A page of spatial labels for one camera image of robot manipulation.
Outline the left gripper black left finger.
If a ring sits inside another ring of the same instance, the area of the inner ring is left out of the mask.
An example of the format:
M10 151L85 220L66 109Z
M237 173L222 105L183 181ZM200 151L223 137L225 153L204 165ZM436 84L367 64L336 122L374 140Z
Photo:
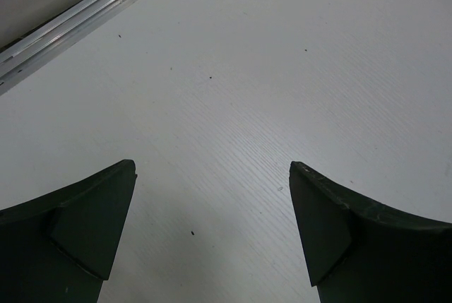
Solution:
M1 211L2 302L96 302L109 279L136 184L122 160Z

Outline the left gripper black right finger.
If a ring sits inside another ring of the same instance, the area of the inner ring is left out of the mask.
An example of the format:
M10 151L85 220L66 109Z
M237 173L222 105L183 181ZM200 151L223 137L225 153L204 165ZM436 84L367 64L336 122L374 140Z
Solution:
M322 302L450 302L451 225L290 165L310 283Z

